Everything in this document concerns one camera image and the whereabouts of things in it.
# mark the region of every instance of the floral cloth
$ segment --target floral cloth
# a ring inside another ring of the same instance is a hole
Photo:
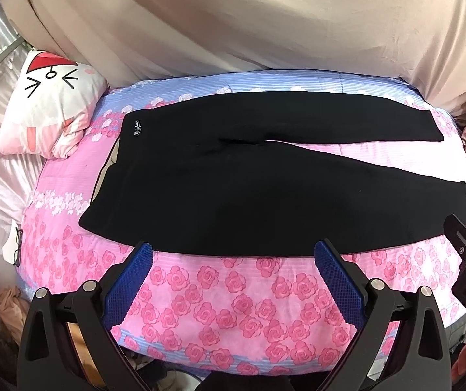
[[[125,113],[214,92],[291,89],[372,94],[430,110],[444,142],[304,147],[466,181],[466,155],[452,119],[398,80],[275,71],[145,81],[105,96],[78,151],[67,160],[46,163],[22,225],[19,273],[30,291],[39,286],[52,292],[75,290],[87,279],[101,278],[129,254],[130,247],[78,226]],[[155,251],[153,267],[124,322],[112,329],[120,345],[133,351],[194,368],[246,375],[301,374],[332,369],[355,334],[311,257],[218,258],[161,250]],[[445,326],[465,313],[451,293],[460,257],[445,237],[345,259],[394,289],[431,287]],[[390,324],[378,358],[390,352],[396,328]]]

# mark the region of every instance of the metal rivet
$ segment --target metal rivet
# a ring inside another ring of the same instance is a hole
[[[385,287],[385,283],[381,279],[373,279],[370,281],[370,286],[373,287],[373,289],[383,289]]]
[[[430,297],[432,295],[432,290],[429,287],[422,286],[421,294],[423,294],[425,297]]]
[[[96,282],[96,281],[86,281],[86,282],[83,284],[83,289],[84,289],[86,292],[93,291],[96,287],[97,287],[97,282]]]
[[[36,291],[35,295],[37,298],[43,298],[44,296],[46,296],[46,292],[47,292],[46,288],[40,288]]]

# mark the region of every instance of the beige curtain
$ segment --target beige curtain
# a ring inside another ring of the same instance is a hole
[[[466,0],[2,0],[39,49],[114,86],[256,69],[401,77],[466,117]]]

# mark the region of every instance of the cartoon cat pillow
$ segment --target cartoon cat pillow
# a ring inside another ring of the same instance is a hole
[[[0,128],[0,156],[71,156],[107,87],[91,66],[31,51]]]

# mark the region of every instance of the black leggings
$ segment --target black leggings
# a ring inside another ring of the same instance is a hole
[[[406,245],[466,223],[466,183],[294,143],[442,141],[429,111],[334,93],[236,93],[124,118],[117,162],[79,225],[102,237],[212,256],[311,256]]]

